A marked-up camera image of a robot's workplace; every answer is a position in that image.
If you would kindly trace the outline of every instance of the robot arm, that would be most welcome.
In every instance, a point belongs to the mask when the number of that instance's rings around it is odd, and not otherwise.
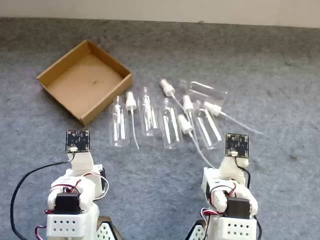
[[[224,180],[214,178],[219,169],[205,167],[203,170],[202,189],[207,196],[207,203],[219,213],[224,213],[227,209],[227,198],[242,198],[249,200],[250,214],[258,213],[258,202],[251,194],[250,190],[236,180]]]
[[[208,208],[201,210],[204,223],[195,224],[186,240],[255,240],[258,202],[246,187],[245,167],[249,165],[247,135],[227,133],[225,157],[219,168],[205,167],[201,188]]]
[[[47,200],[46,237],[48,240],[100,239],[106,226],[99,229],[101,233],[97,233],[100,212],[94,201],[106,195],[109,183],[102,165],[94,165],[89,130],[69,130],[66,151],[72,160],[71,168],[51,184]]]

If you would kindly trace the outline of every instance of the white wall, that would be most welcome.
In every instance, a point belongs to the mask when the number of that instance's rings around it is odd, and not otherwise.
[[[320,0],[0,0],[1,17],[146,20],[320,28]]]

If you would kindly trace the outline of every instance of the wire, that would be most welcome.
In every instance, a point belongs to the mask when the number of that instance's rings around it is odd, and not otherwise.
[[[217,188],[220,188],[220,187],[227,187],[227,188],[230,188],[230,189],[231,189],[231,192],[233,191],[233,188],[230,187],[230,186],[227,186],[227,185],[218,185],[218,186],[213,187],[213,188],[210,190],[210,193],[209,193],[209,202],[210,202],[211,205],[213,205],[213,204],[212,204],[212,199],[211,199],[211,193],[212,193],[213,190],[215,190],[215,189],[217,189]]]
[[[247,130],[249,130],[249,131],[251,131],[251,132],[254,132],[254,133],[256,133],[256,134],[264,135],[263,132],[258,131],[258,130],[255,130],[255,129],[253,129],[253,128],[251,128],[251,127],[249,127],[249,126],[247,126],[247,125],[245,125],[245,124],[243,124],[243,123],[241,123],[241,122],[239,122],[238,120],[235,120],[232,116],[229,116],[229,115],[227,115],[226,113],[224,113],[224,112],[222,112],[222,111],[220,112],[220,114],[223,115],[223,116],[225,116],[225,117],[227,117],[227,118],[230,119],[231,121],[235,122],[236,124],[239,124],[240,126],[242,126],[243,128],[245,128],[245,129],[247,129]]]
[[[98,177],[102,178],[105,181],[105,183],[107,184],[107,187],[106,187],[106,190],[104,191],[104,194],[102,196],[100,196],[100,197],[95,198],[93,201],[98,201],[100,199],[103,199],[107,195],[107,192],[109,190],[110,184],[109,184],[108,180],[104,176],[101,176],[100,174],[93,173],[93,172],[84,173],[81,177],[85,177],[85,176],[88,176],[88,175],[98,176]]]
[[[258,229],[259,229],[259,235],[258,235],[257,240],[261,240],[261,237],[262,237],[262,227],[261,227],[261,225],[260,225],[260,222],[259,222],[257,216],[254,215],[253,218],[256,220],[256,224],[258,225]]]
[[[140,147],[139,147],[139,144],[138,144],[138,141],[137,141],[136,131],[135,131],[134,109],[131,107],[130,110],[131,110],[131,119],[132,119],[133,138],[134,138],[134,142],[135,142],[136,148],[139,150]]]
[[[35,234],[35,237],[38,239],[38,240],[43,240],[42,237],[40,237],[39,235],[39,231],[38,229],[45,229],[47,226],[37,226],[35,229],[34,229],[34,234]]]
[[[203,214],[204,214],[205,216],[210,216],[210,215],[222,215],[220,212],[212,211],[212,210],[205,210],[205,211],[203,211]]]
[[[73,190],[76,190],[78,193],[80,193],[80,191],[76,188],[76,185],[72,186],[70,184],[57,184],[57,185],[52,186],[50,188],[50,190],[55,187],[68,187],[68,188],[71,188],[71,189],[68,189],[70,192],[72,192]]]
[[[241,166],[238,165],[237,157],[236,157],[236,156],[234,157],[234,161],[235,161],[236,166],[237,166],[239,169],[241,169],[242,171],[244,171],[244,172],[246,172],[246,173],[248,174],[248,182],[247,182],[247,184],[246,184],[246,188],[249,189],[249,188],[250,188],[250,181],[251,181],[251,174],[250,174],[250,172],[249,172],[247,169],[245,169],[245,168],[243,168],[243,167],[241,167]],[[259,235],[258,235],[257,240],[261,240],[261,237],[262,237],[262,227],[261,227],[261,225],[260,225],[260,222],[259,222],[257,216],[254,215],[253,218],[256,220],[256,224],[257,224],[258,229],[259,229]]]
[[[212,167],[212,168],[214,169],[215,167],[207,160],[207,158],[206,158],[206,157],[204,156],[204,154],[202,153],[202,151],[201,151],[199,145],[196,143],[196,140],[195,140],[195,138],[194,138],[194,136],[193,136],[193,134],[192,134],[191,131],[189,132],[189,136],[190,136],[190,138],[192,139],[192,141],[193,141],[193,143],[194,143],[194,145],[195,145],[198,153],[199,153],[200,156],[202,157],[202,159],[203,159],[210,167]]]
[[[15,199],[16,199],[16,196],[17,196],[17,193],[18,193],[18,190],[19,188],[21,187],[22,183],[26,180],[26,178],[34,173],[34,172],[37,172],[41,169],[45,169],[45,168],[48,168],[48,167],[52,167],[52,166],[56,166],[56,165],[60,165],[60,164],[67,164],[67,163],[70,163],[73,159],[75,159],[75,155],[76,153],[73,152],[72,153],[72,159],[68,160],[68,161],[60,161],[60,162],[55,162],[55,163],[50,163],[50,164],[47,164],[47,165],[43,165],[43,166],[40,166],[40,167],[37,167],[35,169],[33,169],[32,171],[29,171],[27,172],[22,178],[21,180],[19,181],[19,183],[17,184],[17,186],[15,187],[15,190],[13,192],[13,195],[12,195],[12,198],[11,198],[11,203],[10,203],[10,223],[11,223],[11,228],[12,228],[12,231],[13,233],[21,240],[27,240],[27,238],[25,238],[23,235],[21,235],[18,230],[16,229],[16,225],[15,225],[15,217],[14,217],[14,206],[15,206]]]
[[[206,211],[206,210],[208,210],[208,208],[206,208],[206,207],[201,208],[201,210],[200,210],[200,215],[201,215],[201,217],[203,218],[203,220],[204,220],[204,222],[205,222],[205,225],[207,226],[207,225],[208,225],[208,221],[207,221],[207,219],[206,219],[206,217],[205,217],[205,215],[204,215],[204,211]]]
[[[250,182],[251,182],[251,174],[250,174],[250,172],[249,172],[247,169],[245,169],[244,167],[238,165],[237,157],[236,157],[236,156],[234,157],[234,161],[235,161],[235,165],[236,165],[239,169],[241,169],[242,171],[246,172],[246,174],[248,175],[248,181],[247,181],[247,183],[246,183],[246,188],[249,189],[249,188],[250,188]]]
[[[175,102],[180,106],[180,108],[182,108],[184,114],[186,115],[186,118],[188,119],[189,122],[191,122],[189,114],[187,113],[187,111],[184,109],[184,106],[182,106],[182,104],[178,101],[178,99],[176,98],[174,93],[171,93],[171,97],[175,100]]]
[[[227,197],[230,197],[233,193],[236,196],[235,190],[236,190],[237,185],[235,183],[233,183],[233,184],[234,184],[234,188],[228,193]]]
[[[78,181],[76,181],[75,185],[73,188],[70,189],[70,192],[72,193],[74,189],[76,189],[76,186],[81,182],[81,179],[79,179]]]
[[[211,215],[209,215],[208,222],[207,222],[206,227],[205,227],[205,234],[204,234],[203,240],[205,240],[207,238],[208,227],[209,227],[209,223],[210,223],[210,217],[211,217]]]
[[[189,114],[190,114],[189,118],[191,121],[191,126],[193,128],[194,139],[195,139],[196,144],[199,146],[198,137],[197,137],[196,128],[195,128],[195,122],[194,122],[194,118],[192,116],[192,112],[190,111]]]
[[[44,211],[45,214],[53,214],[54,213],[54,210],[53,209],[46,209]]]

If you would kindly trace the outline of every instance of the cardboard box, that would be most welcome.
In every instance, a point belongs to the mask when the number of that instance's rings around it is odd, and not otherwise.
[[[83,125],[133,83],[129,70],[88,40],[52,64],[37,80]]]

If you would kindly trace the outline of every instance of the white spray nozzle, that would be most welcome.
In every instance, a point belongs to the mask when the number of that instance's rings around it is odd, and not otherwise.
[[[164,79],[164,78],[161,79],[160,80],[160,85],[161,85],[161,87],[163,89],[164,94],[167,97],[171,97],[172,94],[175,94],[176,91],[175,91],[174,87],[170,83],[168,83],[168,81],[166,79]]]
[[[180,114],[178,116],[178,121],[183,134],[188,134],[193,130],[191,123],[186,119],[186,117],[183,114]]]
[[[220,107],[219,105],[212,104],[210,102],[205,101],[203,103],[203,106],[215,116],[218,116],[219,114],[224,115],[224,113],[221,111],[222,107]]]
[[[137,108],[137,103],[134,98],[134,94],[131,91],[128,91],[126,93],[125,107],[128,111],[130,111],[131,109],[136,110]]]
[[[192,111],[194,109],[194,105],[190,99],[189,95],[183,95],[183,108],[186,111]]]

